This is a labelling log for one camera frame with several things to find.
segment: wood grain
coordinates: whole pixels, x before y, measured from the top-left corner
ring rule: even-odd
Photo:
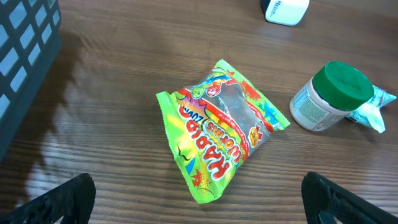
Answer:
[[[343,120],[298,126],[293,95],[331,60],[398,95],[398,19],[312,1],[296,27],[258,0],[62,0],[63,49],[0,165],[0,213],[88,172],[90,223],[305,223],[300,184],[315,171],[398,215],[398,103],[387,131]],[[197,204],[168,147],[155,94],[227,60],[292,122]]]

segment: bottle cap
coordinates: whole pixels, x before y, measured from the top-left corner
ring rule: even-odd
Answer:
[[[358,69],[343,62],[328,62],[313,78],[318,94],[329,104],[353,111],[372,98],[372,83]]]

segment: green candy bag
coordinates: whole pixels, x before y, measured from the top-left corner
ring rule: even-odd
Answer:
[[[220,198],[270,133],[290,124],[224,60],[200,84],[156,97],[174,159],[198,203]]]

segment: perforated basket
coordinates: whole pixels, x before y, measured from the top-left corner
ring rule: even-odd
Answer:
[[[0,0],[0,159],[61,48],[56,0]]]

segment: haribo bag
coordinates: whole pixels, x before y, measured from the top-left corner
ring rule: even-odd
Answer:
[[[290,124],[224,60],[200,84],[156,97],[174,159],[198,203],[218,199],[270,133]]]

